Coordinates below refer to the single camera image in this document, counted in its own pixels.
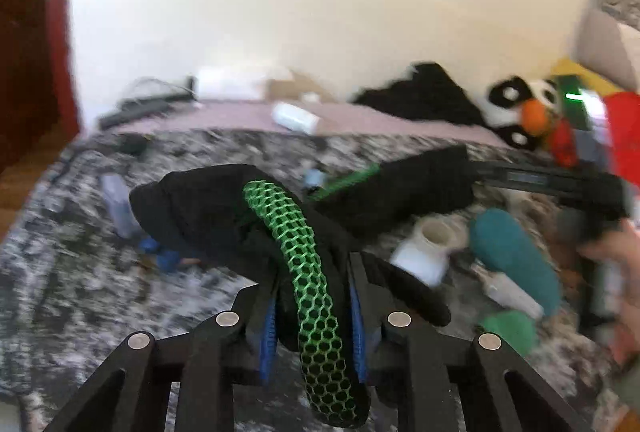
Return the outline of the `person's right hand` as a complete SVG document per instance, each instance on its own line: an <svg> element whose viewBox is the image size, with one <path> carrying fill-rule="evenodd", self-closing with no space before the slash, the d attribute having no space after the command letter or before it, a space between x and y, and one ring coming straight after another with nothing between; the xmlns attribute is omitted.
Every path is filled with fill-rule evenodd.
<svg viewBox="0 0 640 432"><path fill-rule="evenodd" d="M608 348L616 364L639 357L639 231L623 219L577 245L586 276L579 330Z"/></svg>

